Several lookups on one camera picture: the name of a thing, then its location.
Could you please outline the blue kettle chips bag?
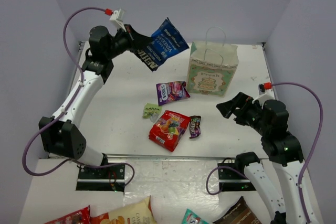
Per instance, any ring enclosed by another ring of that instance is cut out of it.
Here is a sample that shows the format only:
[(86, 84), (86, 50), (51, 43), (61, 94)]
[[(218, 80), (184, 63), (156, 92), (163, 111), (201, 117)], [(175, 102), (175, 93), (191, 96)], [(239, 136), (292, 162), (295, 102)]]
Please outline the blue kettle chips bag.
[(189, 49), (181, 33), (167, 17), (152, 34), (152, 41), (135, 55), (152, 71), (163, 65), (166, 60)]

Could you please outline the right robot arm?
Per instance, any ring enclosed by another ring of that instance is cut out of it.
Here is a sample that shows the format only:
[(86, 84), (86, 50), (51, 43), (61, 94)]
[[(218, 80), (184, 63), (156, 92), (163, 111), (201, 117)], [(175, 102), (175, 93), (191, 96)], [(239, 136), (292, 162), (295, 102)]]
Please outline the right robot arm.
[(235, 115), (236, 124), (249, 126), (261, 136), (281, 192), (268, 178), (254, 152), (237, 155), (233, 171), (252, 183), (267, 207), (271, 223), (318, 223), (303, 177), (306, 160), (299, 140), (287, 130), (289, 113), (285, 104), (266, 99), (265, 95), (253, 99), (240, 92), (216, 107), (224, 118)]

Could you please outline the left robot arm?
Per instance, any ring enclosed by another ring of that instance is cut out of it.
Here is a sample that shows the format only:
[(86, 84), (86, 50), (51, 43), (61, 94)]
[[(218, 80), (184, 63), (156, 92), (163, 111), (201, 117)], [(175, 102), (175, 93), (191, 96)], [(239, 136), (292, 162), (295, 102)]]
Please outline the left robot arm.
[(134, 54), (152, 42), (152, 38), (137, 33), (131, 25), (112, 36), (104, 26), (91, 29), (89, 48), (78, 81), (61, 107), (51, 116), (39, 121), (44, 150), (91, 166), (97, 178), (104, 178), (109, 165), (104, 153), (87, 145), (79, 126), (92, 99), (106, 83), (113, 69), (113, 58), (130, 51)]

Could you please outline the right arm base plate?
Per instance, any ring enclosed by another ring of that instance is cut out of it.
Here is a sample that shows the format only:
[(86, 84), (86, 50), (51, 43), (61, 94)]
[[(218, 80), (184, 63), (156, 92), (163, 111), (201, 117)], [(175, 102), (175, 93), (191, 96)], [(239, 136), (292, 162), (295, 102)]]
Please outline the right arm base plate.
[(219, 169), (219, 188), (222, 192), (256, 191), (252, 183), (230, 169)]

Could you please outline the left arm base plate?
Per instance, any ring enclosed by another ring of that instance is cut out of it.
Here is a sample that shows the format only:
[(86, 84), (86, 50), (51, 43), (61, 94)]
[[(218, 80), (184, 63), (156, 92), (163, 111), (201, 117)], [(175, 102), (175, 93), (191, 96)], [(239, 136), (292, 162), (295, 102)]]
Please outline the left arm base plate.
[(125, 165), (119, 164), (102, 169), (79, 168), (76, 191), (124, 192)]

